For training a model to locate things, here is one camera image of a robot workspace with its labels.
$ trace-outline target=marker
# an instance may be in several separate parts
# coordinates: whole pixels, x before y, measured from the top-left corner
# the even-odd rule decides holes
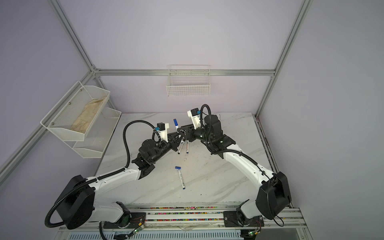
[[[179,172],[179,176],[180,176],[180,181],[181,181],[181,186],[183,187],[183,189],[185,189],[185,185],[184,185],[184,180],[183,180],[183,176],[181,176],[181,167],[175,167],[177,169],[177,171]]]
[[[176,130],[179,128],[179,125],[177,124],[177,121],[176,119],[173,120],[173,122],[175,123],[175,126],[176,126]]]
[[[177,154],[180,154],[181,149],[183,148],[183,146],[184,146],[184,141],[181,140],[180,148],[179,148],[179,151],[177,152]]]

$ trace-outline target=mesh shelf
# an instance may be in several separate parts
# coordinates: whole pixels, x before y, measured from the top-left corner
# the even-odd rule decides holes
[[[72,149],[82,158],[101,158],[120,115],[120,111],[104,107],[84,141],[76,142]]]
[[[80,85],[79,89],[56,117],[47,126],[43,124],[43,120],[40,122],[62,141],[84,141],[109,99],[110,92],[105,89],[83,86],[80,82],[75,85]],[[91,117],[87,120],[87,124],[81,130],[74,130],[74,122],[82,114],[84,107],[94,99],[100,101],[95,103],[92,113],[88,115]]]
[[[210,89],[209,69],[169,70],[168,96],[209,96]]]

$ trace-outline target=brown cloth in basket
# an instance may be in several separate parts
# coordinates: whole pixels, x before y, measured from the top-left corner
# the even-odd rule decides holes
[[[96,113],[99,111],[101,105],[103,104],[105,97],[93,99],[87,105],[85,105],[80,116],[75,120],[71,126],[71,130],[76,132],[85,133],[90,126],[92,120],[94,119]]]

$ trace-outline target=white marble tabletop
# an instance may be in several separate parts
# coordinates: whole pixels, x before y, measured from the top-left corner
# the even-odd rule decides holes
[[[271,169],[251,113],[214,113],[221,121],[224,134],[231,137],[262,166]],[[98,168],[97,175],[121,168],[127,156],[122,140],[125,125],[133,120],[146,120],[154,126],[168,122],[168,133],[175,132],[173,119],[179,126],[191,124],[187,113],[127,113],[122,114]],[[142,142],[152,137],[152,129],[143,123],[128,127],[127,144],[131,160],[137,157]],[[183,190],[175,166],[181,167],[186,189]],[[195,140],[184,145],[181,154],[169,151],[155,163],[155,169],[146,177],[129,182],[110,191],[100,200],[118,201],[128,205],[184,206],[231,205],[254,199],[258,189],[234,165],[211,155],[206,147]]]

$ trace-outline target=black mounting plate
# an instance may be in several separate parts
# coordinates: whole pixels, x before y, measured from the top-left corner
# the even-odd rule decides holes
[[[129,225],[126,227],[126,228],[137,228],[139,226],[139,223],[140,223],[140,219],[141,219],[141,222],[145,223],[145,217],[146,217],[147,213],[145,212],[131,212],[131,220]],[[105,222],[104,223],[104,229],[116,229],[116,228],[119,228],[118,226],[116,226],[114,223],[112,222]]]
[[[224,211],[224,226],[226,227],[241,227],[241,225],[237,221],[237,215],[236,211]],[[244,225],[244,227],[257,227],[259,226],[259,223],[256,222],[259,221],[261,226],[264,226],[264,220],[262,216],[256,216],[252,218],[252,221],[248,225]]]

